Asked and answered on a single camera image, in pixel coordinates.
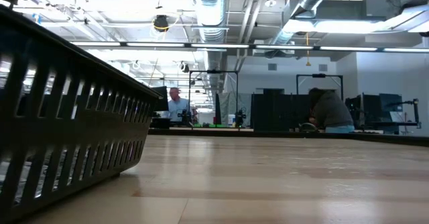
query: pipe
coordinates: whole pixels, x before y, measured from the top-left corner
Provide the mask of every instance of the pipe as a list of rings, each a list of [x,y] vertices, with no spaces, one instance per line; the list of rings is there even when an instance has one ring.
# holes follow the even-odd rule
[[[246,6],[246,11],[244,13],[243,22],[241,23],[239,39],[237,40],[238,44],[240,44],[241,41],[243,40],[244,31],[246,30],[247,21],[249,21],[249,16],[250,16],[250,11],[252,9],[252,6],[253,6],[253,0],[249,0],[249,2],[247,3],[247,6]]]
[[[226,0],[195,0],[196,17],[200,26],[223,26]],[[200,29],[201,41],[204,43],[223,43],[225,31],[219,28]],[[226,57],[223,52],[208,51],[204,53],[206,70],[221,69],[221,60]],[[217,76],[207,76],[211,89],[221,89]]]
[[[297,13],[302,13],[303,11],[315,11],[316,8],[322,3],[323,0],[299,0],[297,6],[293,8],[292,10],[289,8],[288,14],[285,15],[285,18],[287,19],[284,23],[285,25],[283,28],[276,34],[276,36],[271,40],[270,44],[279,44],[284,45],[289,42],[289,40],[293,37],[295,32],[289,32],[288,28],[286,27],[288,20],[293,17]],[[290,2],[286,5],[286,7],[291,7]],[[266,58],[273,58],[275,56],[282,55],[282,52],[279,50],[274,50],[270,52],[265,53]]]

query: person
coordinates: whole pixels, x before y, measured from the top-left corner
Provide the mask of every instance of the person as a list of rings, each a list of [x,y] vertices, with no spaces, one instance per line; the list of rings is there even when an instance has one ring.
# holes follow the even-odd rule
[[[340,97],[330,90],[313,88],[310,95],[311,123],[325,127],[326,133],[350,133],[355,130],[353,119]]]
[[[182,114],[183,110],[188,112],[189,100],[179,96],[179,88],[177,87],[170,88],[170,97],[171,100],[168,101],[168,118],[171,121],[182,121],[182,117],[179,117],[178,113]]]

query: hanging cord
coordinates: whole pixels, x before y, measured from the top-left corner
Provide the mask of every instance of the hanging cord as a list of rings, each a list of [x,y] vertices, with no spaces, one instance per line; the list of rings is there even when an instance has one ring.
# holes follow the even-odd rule
[[[156,65],[158,65],[158,59],[159,59],[159,58],[156,58],[156,62],[155,62],[155,66],[154,66],[154,70],[152,71],[152,75],[150,75],[149,83],[147,84],[147,86],[150,86],[150,82],[152,81],[152,77],[154,76],[154,72],[155,72],[155,69],[156,69]]]
[[[307,66],[311,66],[311,64],[310,64],[310,51],[309,50],[307,50]]]

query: computer monitor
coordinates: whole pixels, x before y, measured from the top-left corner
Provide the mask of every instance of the computer monitor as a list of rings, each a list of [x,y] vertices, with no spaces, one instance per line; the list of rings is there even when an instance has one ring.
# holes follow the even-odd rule
[[[402,96],[397,94],[380,94],[381,110],[383,112],[402,112]]]
[[[154,111],[168,111],[167,87],[152,87],[152,90],[162,95],[162,99],[155,104]]]

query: ceiling light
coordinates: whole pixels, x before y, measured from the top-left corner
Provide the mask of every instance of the ceiling light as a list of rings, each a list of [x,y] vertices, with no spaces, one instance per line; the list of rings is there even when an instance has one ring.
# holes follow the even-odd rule
[[[378,27],[371,21],[324,20],[315,25],[315,30],[321,33],[368,34]]]
[[[409,30],[411,33],[429,32],[429,21],[422,23],[421,25]]]
[[[376,51],[377,48],[370,48],[370,47],[336,47],[336,46],[322,46],[320,47],[321,50],[342,50],[342,51]]]
[[[246,49],[249,45],[245,44],[191,44],[192,47],[196,48],[242,48]]]
[[[75,46],[121,46],[119,42],[71,42]]]
[[[0,72],[10,72],[10,69],[4,68],[4,67],[0,67]]]
[[[386,48],[384,52],[398,52],[398,53],[429,53],[428,49],[421,48]]]
[[[314,25],[311,21],[305,20],[289,20],[286,25],[283,27],[284,32],[296,33],[296,32],[314,32]]]
[[[184,47],[184,44],[177,43],[127,43],[127,46],[138,47]]]
[[[313,50],[313,46],[270,46],[270,45],[259,45],[257,49],[264,50]]]

